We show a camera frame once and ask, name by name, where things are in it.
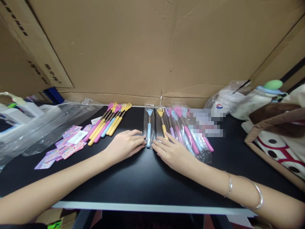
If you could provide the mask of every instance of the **brown fabric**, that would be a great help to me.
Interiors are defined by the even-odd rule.
[[[253,124],[283,114],[286,111],[292,111],[301,108],[300,105],[291,103],[269,103],[249,115],[249,118]],[[305,126],[296,125],[285,122],[265,128],[266,131],[283,135],[286,137],[300,138],[305,134]]]
[[[279,164],[277,161],[266,155],[261,149],[259,149],[252,142],[258,137],[259,133],[262,130],[267,129],[268,127],[282,124],[285,122],[293,122],[293,121],[301,120],[304,119],[304,117],[305,117],[305,108],[298,108],[268,118],[266,120],[263,120],[255,124],[245,139],[245,143],[255,153],[257,153],[263,160],[265,160],[269,165],[271,165],[274,169],[276,169],[279,173],[281,173],[284,177],[286,177],[289,181],[291,181],[295,186],[297,186],[303,192],[305,192],[305,182],[302,179],[300,179],[298,176],[290,172],[288,169],[286,169],[284,166]]]

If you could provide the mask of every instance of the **black tabletop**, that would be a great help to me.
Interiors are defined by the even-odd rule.
[[[98,111],[80,126],[90,124],[90,120],[101,116],[105,109],[106,107]],[[132,107],[126,112],[115,134],[127,129],[143,130],[143,119],[144,109]],[[246,132],[241,128],[241,121],[228,116],[221,126],[226,130],[226,137],[209,138],[215,150],[211,166],[248,177],[304,201],[300,190],[244,143]],[[107,147],[113,137],[106,136],[93,146],[86,145],[67,160],[55,162],[45,170],[34,170],[34,167],[47,151],[55,149],[54,145],[37,155],[17,156],[0,173],[0,197],[97,154]],[[63,201],[242,208],[173,171],[152,149],[141,150],[96,175],[72,191]]]

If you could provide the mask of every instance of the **silver bracelet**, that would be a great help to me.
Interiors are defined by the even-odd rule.
[[[231,193],[231,191],[232,191],[233,184],[232,184],[232,179],[231,179],[230,174],[229,174],[227,171],[224,171],[224,172],[226,172],[226,173],[228,174],[228,176],[229,176],[229,191],[228,191],[227,194],[226,194],[225,196],[223,196],[223,197],[224,197],[224,198],[228,198],[229,195],[230,195],[230,193]]]
[[[262,195],[262,193],[261,193],[261,190],[259,189],[259,187],[252,181],[252,180],[250,180],[250,179],[248,179],[248,178],[246,178],[246,177],[243,177],[243,176],[239,176],[239,177],[242,177],[242,178],[245,178],[246,180],[248,180],[248,181],[250,181],[253,185],[254,185],[254,187],[256,188],[256,190],[258,191],[258,194],[260,195],[260,203],[256,206],[256,207],[254,207],[254,208],[249,208],[249,207],[246,207],[246,206],[244,206],[244,205],[241,205],[241,206],[243,206],[243,207],[245,207],[245,208],[249,208],[249,209],[259,209],[262,205],[263,205],[263,195]]]

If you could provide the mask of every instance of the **hand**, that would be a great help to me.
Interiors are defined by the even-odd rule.
[[[126,130],[117,134],[112,142],[105,149],[114,164],[119,163],[126,158],[139,152],[140,149],[145,147],[146,136],[139,136],[139,130]]]
[[[188,172],[192,170],[193,164],[198,160],[173,136],[169,133],[166,133],[166,135],[173,143],[166,138],[157,137],[161,142],[154,140],[152,148],[169,167],[187,176]]]

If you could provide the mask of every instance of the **yellow plastic handle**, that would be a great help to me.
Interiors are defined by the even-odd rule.
[[[98,134],[101,132],[101,130],[103,129],[103,127],[104,127],[105,124],[106,124],[106,123],[104,122],[104,123],[99,127],[99,129],[95,132],[95,135],[91,138],[90,142],[88,143],[88,146],[93,145],[94,140],[96,139],[96,137],[98,136]]]
[[[115,130],[117,129],[118,125],[120,124],[121,120],[122,120],[122,117],[119,117],[118,121],[115,123],[115,125],[114,125],[113,128],[112,128],[112,130],[110,131],[109,136],[112,136],[112,135],[113,135],[113,133],[114,133]]]
[[[115,123],[118,121],[118,119],[119,119],[119,116],[117,116],[117,117],[115,118],[115,120],[114,120],[113,123],[111,124],[110,128],[107,130],[107,133],[106,133],[107,135],[110,134],[112,128],[114,127],[114,125],[115,125]]]
[[[92,139],[93,136],[95,135],[95,133],[97,132],[97,130],[101,127],[101,125],[105,122],[105,119],[102,119],[101,122],[98,124],[98,126],[95,128],[95,130],[92,132],[92,134],[90,135],[89,139]]]
[[[162,129],[163,129],[164,137],[168,140],[168,136],[165,134],[165,133],[166,133],[166,127],[165,127],[165,125],[162,125]]]

